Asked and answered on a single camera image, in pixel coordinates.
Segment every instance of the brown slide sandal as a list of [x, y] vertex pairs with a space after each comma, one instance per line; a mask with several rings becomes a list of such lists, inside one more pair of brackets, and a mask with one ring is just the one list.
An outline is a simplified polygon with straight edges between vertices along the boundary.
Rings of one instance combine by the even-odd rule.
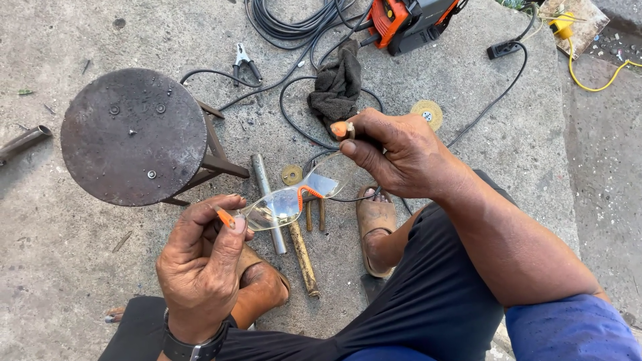
[[279, 274], [279, 278], [281, 278], [281, 282], [283, 282], [285, 288], [288, 289], [288, 297], [290, 297], [290, 281], [288, 281], [288, 278], [283, 273], [279, 272], [279, 270], [274, 268], [274, 266], [272, 266], [270, 262], [259, 256], [259, 254], [253, 248], [251, 248], [247, 244], [247, 242], [243, 243], [241, 257], [239, 258], [239, 263], [236, 265], [236, 274], [239, 276], [239, 279], [241, 279], [241, 276], [243, 275], [243, 273], [245, 273], [246, 269], [260, 262], [269, 264], [275, 271], [277, 271], [277, 273]]
[[[363, 186], [359, 189], [358, 198], [363, 197], [368, 189], [377, 189], [377, 185]], [[392, 233], [397, 229], [397, 212], [395, 211], [395, 204], [392, 202], [388, 192], [381, 190], [381, 195], [388, 199], [388, 203], [373, 202], [371, 200], [358, 200], [357, 201], [357, 223], [359, 224], [359, 234], [361, 239], [361, 255], [363, 256], [363, 266], [365, 270], [373, 277], [383, 278], [392, 273], [392, 269], [384, 273], [375, 272], [370, 266], [368, 256], [365, 254], [363, 244], [363, 237], [375, 229], [384, 229]]]

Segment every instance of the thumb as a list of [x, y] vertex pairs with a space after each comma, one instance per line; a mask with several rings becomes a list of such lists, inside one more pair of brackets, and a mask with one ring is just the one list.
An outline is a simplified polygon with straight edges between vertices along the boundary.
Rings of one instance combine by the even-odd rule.
[[234, 229], [221, 227], [214, 241], [212, 254], [205, 267], [215, 274], [236, 273], [236, 264], [241, 256], [247, 232], [245, 215], [234, 216], [234, 223]]
[[358, 166], [367, 170], [377, 181], [393, 171], [394, 166], [388, 158], [368, 142], [348, 139], [341, 142], [339, 149]]

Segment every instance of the grinding disc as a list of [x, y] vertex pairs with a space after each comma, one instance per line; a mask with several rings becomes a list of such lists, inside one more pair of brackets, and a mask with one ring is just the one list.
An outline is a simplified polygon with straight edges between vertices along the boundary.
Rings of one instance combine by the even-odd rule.
[[444, 114], [442, 113], [441, 108], [437, 103], [431, 100], [423, 99], [418, 101], [413, 105], [412, 109], [410, 109], [410, 112], [424, 117], [435, 132], [439, 127], [441, 127], [441, 123], [444, 120]]
[[283, 183], [293, 186], [296, 183], [303, 181], [303, 170], [300, 166], [288, 164], [283, 168], [283, 172], [281, 172], [281, 179], [283, 180]]

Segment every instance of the wooden board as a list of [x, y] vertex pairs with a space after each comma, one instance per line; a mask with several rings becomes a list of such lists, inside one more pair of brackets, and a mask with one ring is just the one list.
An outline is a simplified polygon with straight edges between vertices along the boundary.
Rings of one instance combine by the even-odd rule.
[[[556, 12], [561, 3], [564, 3], [565, 12], [572, 12], [575, 17], [587, 20], [586, 22], [574, 22], [571, 25], [573, 30], [573, 36], [571, 36], [573, 41], [573, 60], [577, 60], [577, 57], [591, 45], [595, 35], [599, 34], [610, 20], [590, 0], [546, 0], [540, 10], [543, 12]], [[544, 21], [546, 21], [544, 26], [548, 26], [550, 20], [546, 19]], [[556, 41], [557, 47], [569, 55], [568, 41], [559, 38], [556, 38]]]

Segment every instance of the wristwatch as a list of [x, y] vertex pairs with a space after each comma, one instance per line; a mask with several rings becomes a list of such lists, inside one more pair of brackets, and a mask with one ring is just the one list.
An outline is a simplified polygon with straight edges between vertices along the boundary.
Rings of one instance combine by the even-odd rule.
[[190, 345], [181, 342], [169, 331], [168, 309], [165, 309], [165, 328], [162, 342], [162, 350], [165, 356], [171, 361], [211, 361], [218, 355], [223, 347], [223, 341], [227, 337], [227, 330], [230, 328], [230, 321], [225, 320], [214, 336], [198, 345]]

